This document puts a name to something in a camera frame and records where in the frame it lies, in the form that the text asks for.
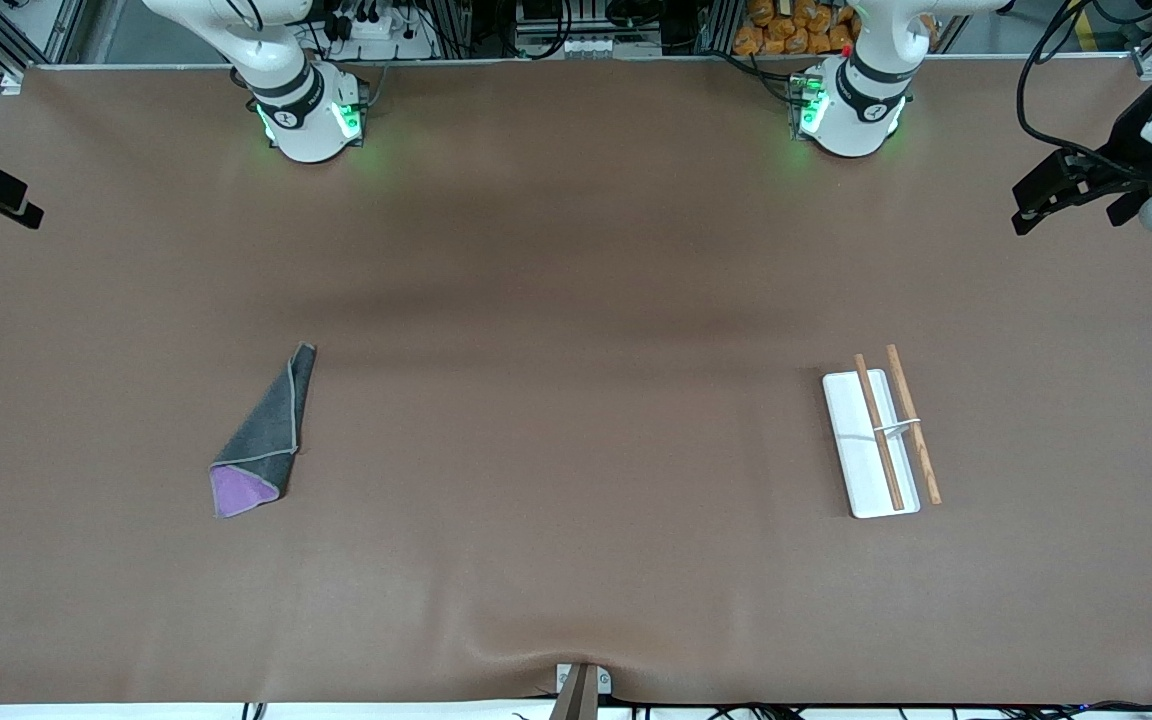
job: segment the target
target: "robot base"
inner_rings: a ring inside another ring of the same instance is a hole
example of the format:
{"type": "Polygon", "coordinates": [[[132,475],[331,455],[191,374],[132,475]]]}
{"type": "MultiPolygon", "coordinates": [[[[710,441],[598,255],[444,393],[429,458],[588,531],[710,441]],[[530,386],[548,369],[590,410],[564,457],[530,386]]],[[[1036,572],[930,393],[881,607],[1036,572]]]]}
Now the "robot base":
{"type": "Polygon", "coordinates": [[[297,162],[321,162],[340,150],[362,145],[367,122],[366,83],[334,65],[314,63],[314,68],[323,73],[323,100],[306,114],[302,127],[283,128],[260,113],[270,145],[297,162]]]}
{"type": "Polygon", "coordinates": [[[890,120],[887,122],[863,122],[838,93],[838,68],[843,62],[842,58],[827,58],[823,63],[804,70],[805,76],[820,78],[820,88],[814,91],[813,99],[801,108],[790,108],[791,123],[799,137],[812,138],[824,150],[844,158],[861,158],[878,150],[896,131],[905,100],[888,113],[890,120]]]}

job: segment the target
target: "brown table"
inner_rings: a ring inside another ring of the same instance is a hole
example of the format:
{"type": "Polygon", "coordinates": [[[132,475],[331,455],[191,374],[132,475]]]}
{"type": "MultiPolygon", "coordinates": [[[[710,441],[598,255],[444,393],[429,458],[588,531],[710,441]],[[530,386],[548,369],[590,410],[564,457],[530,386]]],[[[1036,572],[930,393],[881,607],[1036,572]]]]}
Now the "brown table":
{"type": "MultiPolygon", "coordinates": [[[[937,61],[881,154],[710,63],[396,69],[300,167],[223,73],[31,71],[0,164],[0,702],[1152,702],[1152,236],[937,61]],[[205,469],[297,341],[291,493],[205,469]],[[896,342],[945,505],[850,520],[820,376],[896,342]]],[[[1064,60],[1034,122],[1142,90],[1064,60]]]]}

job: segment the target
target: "wooden dowel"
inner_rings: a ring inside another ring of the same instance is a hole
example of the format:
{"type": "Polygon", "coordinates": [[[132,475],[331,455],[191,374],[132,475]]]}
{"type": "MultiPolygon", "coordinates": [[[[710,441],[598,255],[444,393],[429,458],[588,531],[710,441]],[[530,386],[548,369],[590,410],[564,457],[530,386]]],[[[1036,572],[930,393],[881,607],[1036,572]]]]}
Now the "wooden dowel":
{"type": "MultiPolygon", "coordinates": [[[[896,378],[896,396],[900,397],[901,412],[905,415],[907,420],[918,418],[918,411],[914,410],[914,396],[909,393],[909,382],[905,382],[905,370],[900,365],[900,355],[894,344],[887,346],[887,364],[896,378]]],[[[923,482],[927,483],[927,495],[932,498],[932,505],[940,505],[941,487],[937,486],[937,473],[932,471],[932,456],[927,454],[927,441],[923,438],[923,423],[915,423],[912,430],[914,452],[918,454],[923,482]]]]}
{"type": "Polygon", "coordinates": [[[869,384],[869,369],[865,367],[865,356],[856,355],[856,374],[861,376],[861,393],[865,396],[869,409],[869,424],[874,429],[874,442],[878,442],[878,458],[882,461],[882,475],[887,478],[887,495],[892,498],[893,510],[904,510],[905,501],[901,500],[900,486],[896,484],[896,467],[892,464],[892,450],[887,447],[887,430],[882,430],[882,416],[878,415],[878,401],[874,400],[874,388],[869,384]]]}

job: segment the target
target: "brown tablecloth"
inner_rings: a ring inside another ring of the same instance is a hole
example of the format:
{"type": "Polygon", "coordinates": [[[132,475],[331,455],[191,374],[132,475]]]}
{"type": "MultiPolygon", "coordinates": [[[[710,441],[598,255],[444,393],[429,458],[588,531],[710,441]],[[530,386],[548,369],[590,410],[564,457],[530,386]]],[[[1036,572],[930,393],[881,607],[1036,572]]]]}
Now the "brown tablecloth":
{"type": "MultiPolygon", "coordinates": [[[[0,164],[0,702],[1152,702],[1152,236],[1029,237],[1018,65],[873,158],[711,63],[396,69],[302,167],[223,73],[31,71],[0,164]],[[283,500],[206,468],[319,346],[283,500]],[[904,355],[945,505],[850,520],[820,377],[904,355]]],[[[1087,143],[1126,60],[1038,70],[1087,143]]]]}

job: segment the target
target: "wooden chopstick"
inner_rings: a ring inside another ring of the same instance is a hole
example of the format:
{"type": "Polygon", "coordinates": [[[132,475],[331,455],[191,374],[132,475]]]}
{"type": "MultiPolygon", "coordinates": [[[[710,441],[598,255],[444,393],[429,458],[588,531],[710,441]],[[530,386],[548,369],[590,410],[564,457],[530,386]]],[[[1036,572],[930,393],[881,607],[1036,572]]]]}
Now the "wooden chopstick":
{"type": "MultiPolygon", "coordinates": [[[[918,418],[918,411],[914,410],[914,396],[909,393],[909,382],[905,382],[905,370],[901,367],[900,355],[896,346],[887,346],[887,364],[890,365],[892,374],[896,378],[896,396],[900,397],[901,412],[907,420],[918,418]]],[[[918,454],[918,464],[923,470],[923,482],[927,483],[927,495],[932,498],[932,505],[941,503],[941,487],[937,486],[937,473],[932,470],[932,456],[927,454],[927,441],[923,438],[923,423],[914,424],[914,450],[918,454]]]]}
{"type": "Polygon", "coordinates": [[[887,430],[882,429],[882,418],[878,415],[878,401],[874,400],[874,388],[869,384],[869,369],[865,367],[865,356],[856,354],[856,374],[861,376],[861,392],[865,396],[869,409],[869,424],[874,429],[874,442],[878,442],[878,458],[882,461],[882,475],[887,478],[887,495],[892,498],[893,510],[904,510],[905,501],[901,500],[900,486],[896,484],[896,468],[892,464],[892,450],[887,447],[887,430]]]}

